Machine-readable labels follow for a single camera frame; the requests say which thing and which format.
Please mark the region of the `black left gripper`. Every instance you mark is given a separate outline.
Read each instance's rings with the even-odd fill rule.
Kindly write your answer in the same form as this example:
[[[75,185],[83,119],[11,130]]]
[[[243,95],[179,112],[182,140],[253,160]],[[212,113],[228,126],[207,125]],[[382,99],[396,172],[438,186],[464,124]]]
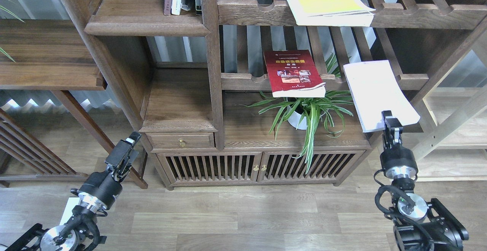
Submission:
[[[80,206],[88,210],[111,208],[122,192],[121,182],[139,154],[134,147],[140,138],[140,133],[132,132],[129,137],[116,144],[105,159],[105,171],[92,173],[78,190]]]

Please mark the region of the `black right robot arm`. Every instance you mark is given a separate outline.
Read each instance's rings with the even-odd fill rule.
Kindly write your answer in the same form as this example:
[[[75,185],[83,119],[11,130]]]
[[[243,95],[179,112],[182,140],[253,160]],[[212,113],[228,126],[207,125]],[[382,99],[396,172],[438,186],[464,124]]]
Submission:
[[[466,228],[438,200],[426,202],[414,193],[418,167],[413,152],[403,146],[403,126],[391,111],[383,111],[383,175],[392,180],[381,184],[375,204],[385,218],[393,221],[394,235],[401,251],[462,251],[469,239]]]

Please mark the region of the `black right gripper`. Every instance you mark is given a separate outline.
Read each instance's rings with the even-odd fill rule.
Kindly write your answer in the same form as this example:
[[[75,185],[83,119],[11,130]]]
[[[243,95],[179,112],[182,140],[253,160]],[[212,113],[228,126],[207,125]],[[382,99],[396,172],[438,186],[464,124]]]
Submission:
[[[389,179],[414,178],[419,170],[413,152],[403,146],[401,137],[403,126],[390,110],[384,110],[381,114],[385,128],[380,162],[385,177]]]

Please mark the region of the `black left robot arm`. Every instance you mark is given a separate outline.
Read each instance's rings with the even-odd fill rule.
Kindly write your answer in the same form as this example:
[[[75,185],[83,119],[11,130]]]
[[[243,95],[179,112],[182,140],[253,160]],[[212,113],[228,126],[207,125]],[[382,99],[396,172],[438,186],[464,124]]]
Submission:
[[[106,216],[122,192],[121,183],[138,155],[134,147],[140,138],[140,133],[132,132],[120,140],[105,160],[106,169],[92,173],[79,189],[71,189],[80,201],[66,223],[50,229],[37,223],[5,250],[92,251],[104,244],[107,238],[100,234],[97,217]]]

